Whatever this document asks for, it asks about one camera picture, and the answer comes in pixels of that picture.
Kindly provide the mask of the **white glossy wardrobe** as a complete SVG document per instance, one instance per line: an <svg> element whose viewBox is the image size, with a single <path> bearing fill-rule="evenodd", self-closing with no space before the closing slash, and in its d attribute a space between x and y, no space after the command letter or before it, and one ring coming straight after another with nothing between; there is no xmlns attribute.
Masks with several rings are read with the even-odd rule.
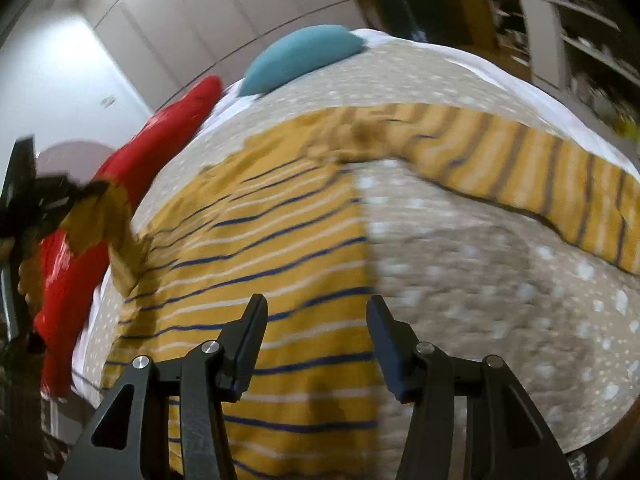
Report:
<svg viewBox="0 0 640 480"><path fill-rule="evenodd" d="M368 0L79 0L79 9L151 110L209 74L233 84L294 30L376 18Z"/></svg>

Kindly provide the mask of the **teal cushion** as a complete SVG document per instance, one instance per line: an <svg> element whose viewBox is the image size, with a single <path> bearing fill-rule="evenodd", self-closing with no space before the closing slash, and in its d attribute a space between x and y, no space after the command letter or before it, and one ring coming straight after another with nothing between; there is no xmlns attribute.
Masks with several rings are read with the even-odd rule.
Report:
<svg viewBox="0 0 640 480"><path fill-rule="evenodd" d="M270 44L250 63L239 96L269 93L365 48L364 40L342 25L301 28Z"/></svg>

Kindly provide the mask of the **red pillow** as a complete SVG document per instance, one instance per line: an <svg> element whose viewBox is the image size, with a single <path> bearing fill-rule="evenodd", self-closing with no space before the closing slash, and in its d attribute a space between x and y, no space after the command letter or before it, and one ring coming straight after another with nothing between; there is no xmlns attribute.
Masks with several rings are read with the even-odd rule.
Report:
<svg viewBox="0 0 640 480"><path fill-rule="evenodd" d="M43 307L35 329L47 346L40 380L47 396L70 391L75 344L110 259L116 261L118 288L132 289L141 275L143 244L130 230L132 214L221 96L221 79L207 76L179 101L156 112L94 175L96 182L107 185L106 193L83 200L62 228L41 242Z"/></svg>

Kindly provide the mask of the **round pink headboard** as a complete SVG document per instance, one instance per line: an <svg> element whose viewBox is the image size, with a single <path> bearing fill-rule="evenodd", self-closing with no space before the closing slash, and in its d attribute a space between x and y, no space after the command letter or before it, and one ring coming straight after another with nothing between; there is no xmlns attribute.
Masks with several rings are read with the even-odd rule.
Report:
<svg viewBox="0 0 640 480"><path fill-rule="evenodd" d="M54 144L37 155L37 176L66 174L70 180L88 182L114 151L110 146L88 140Z"/></svg>

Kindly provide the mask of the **white shelf unit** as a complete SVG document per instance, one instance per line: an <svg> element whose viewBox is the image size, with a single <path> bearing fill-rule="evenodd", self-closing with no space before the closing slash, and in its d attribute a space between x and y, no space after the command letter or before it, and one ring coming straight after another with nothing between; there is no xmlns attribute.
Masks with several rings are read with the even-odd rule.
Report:
<svg viewBox="0 0 640 480"><path fill-rule="evenodd" d="M639 32L615 0L489 0L500 46L536 86L639 136Z"/></svg>

